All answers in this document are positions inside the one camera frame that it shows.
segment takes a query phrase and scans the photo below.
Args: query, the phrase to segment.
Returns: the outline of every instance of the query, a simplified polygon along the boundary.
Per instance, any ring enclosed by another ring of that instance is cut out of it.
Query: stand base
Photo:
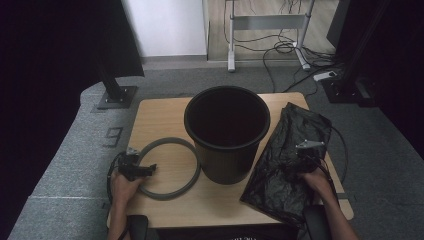
[[[122,91],[125,92],[122,99],[111,99],[109,94],[105,92],[102,99],[97,105],[97,109],[123,109],[131,106],[132,99],[137,91],[136,86],[121,86]]]
[[[293,47],[295,47],[294,51],[296,52],[297,58],[299,59],[299,62],[303,70],[305,71],[311,70],[311,66],[309,65],[308,62],[306,62],[305,55],[301,52],[302,46],[300,46],[300,48],[296,48],[296,46],[297,46],[297,42],[294,42],[293,43]]]
[[[228,48],[228,72],[232,73],[235,71],[236,71],[236,60],[235,60],[235,53],[234,53],[234,45],[233,47],[231,47],[230,45]]]
[[[364,100],[360,91],[355,88],[350,92],[340,92],[340,80],[322,80],[321,84],[330,103],[360,103]]]

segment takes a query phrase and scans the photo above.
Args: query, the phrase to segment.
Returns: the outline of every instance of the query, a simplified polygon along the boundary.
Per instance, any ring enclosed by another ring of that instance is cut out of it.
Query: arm
[[[358,235],[347,221],[334,196],[330,183],[321,169],[301,175],[306,183],[321,197],[327,215],[331,236],[334,240],[357,240]]]
[[[127,225],[127,204],[144,178],[130,182],[122,174],[114,172],[111,181],[113,201],[110,209],[110,227],[107,239],[117,240]],[[130,235],[127,233],[124,239],[129,240]]]

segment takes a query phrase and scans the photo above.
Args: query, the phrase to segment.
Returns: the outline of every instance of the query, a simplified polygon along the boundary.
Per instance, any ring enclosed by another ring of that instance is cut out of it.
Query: white wall
[[[209,36],[209,4],[208,0],[203,0],[203,24],[205,28],[206,51],[208,51],[208,36]]]
[[[202,0],[122,0],[141,57],[206,55]]]

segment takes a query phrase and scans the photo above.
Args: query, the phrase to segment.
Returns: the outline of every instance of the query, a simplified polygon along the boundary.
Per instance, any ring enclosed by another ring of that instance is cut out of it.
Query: metal stand
[[[97,105],[97,109],[129,108],[137,90],[136,86],[119,86],[116,79],[109,75],[99,58],[96,59],[100,80],[106,87],[106,92]]]
[[[356,103],[360,107],[377,107],[376,93],[371,86],[367,86],[369,81],[358,78],[349,89],[343,89],[341,80],[322,80],[321,84],[330,103]]]
[[[299,29],[298,42],[293,43],[299,61],[304,70],[308,71],[311,67],[306,62],[303,53],[303,41],[305,40],[306,30],[308,29],[312,9],[315,0],[311,0],[308,11],[302,14],[286,15],[267,15],[267,16],[235,16],[234,0],[230,15],[230,45],[228,50],[228,72],[235,72],[235,52],[234,52],[234,31],[235,30],[265,30],[265,29]]]
[[[363,58],[363,53],[366,49],[367,43],[373,35],[389,4],[390,0],[380,1],[377,10],[372,16],[369,25],[367,26],[359,41],[358,46],[356,47],[355,52],[353,53],[353,56],[347,64],[347,68],[341,80],[321,81],[330,103],[359,103],[360,105],[373,105],[374,100],[372,98],[364,98],[360,93],[361,89],[358,88],[364,88],[361,82],[358,81],[360,71],[359,66],[361,64],[361,59]]]

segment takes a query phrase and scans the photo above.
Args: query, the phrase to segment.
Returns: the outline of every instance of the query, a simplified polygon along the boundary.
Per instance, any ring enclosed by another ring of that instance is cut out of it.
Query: bucket rim
[[[201,97],[203,97],[203,95],[205,93],[208,92],[215,92],[218,90],[222,90],[222,89],[232,89],[232,90],[236,90],[236,91],[240,91],[240,92],[244,92],[244,93],[248,93],[248,95],[250,95],[252,97],[252,99],[256,100],[259,105],[261,105],[265,112],[265,126],[262,128],[261,132],[258,134],[258,136],[256,136],[255,138],[253,138],[252,140],[246,141],[245,143],[236,145],[236,146],[231,146],[231,147],[226,147],[226,146],[221,146],[221,145],[216,145],[216,144],[212,144],[209,142],[204,141],[203,139],[199,138],[190,128],[189,123],[188,123],[188,111],[190,109],[190,107]],[[258,96],[258,94],[256,94],[255,92],[246,89],[246,88],[242,88],[242,87],[238,87],[238,86],[231,86],[231,85],[222,85],[222,86],[217,86],[217,87],[212,87],[212,88],[208,88],[206,90],[201,91],[200,93],[198,93],[196,96],[194,96],[189,103],[187,104],[187,107],[185,109],[184,112],[184,126],[186,129],[186,132],[188,133],[188,135],[194,140],[195,144],[199,144],[204,148],[209,148],[209,149],[214,149],[214,150],[219,150],[219,151],[224,151],[224,152],[228,152],[228,151],[234,151],[234,150],[240,150],[243,148],[247,148],[247,147],[251,147],[254,145],[259,144],[259,142],[265,137],[265,135],[268,133],[269,127],[271,124],[271,115],[269,112],[269,108],[266,105],[265,101]]]

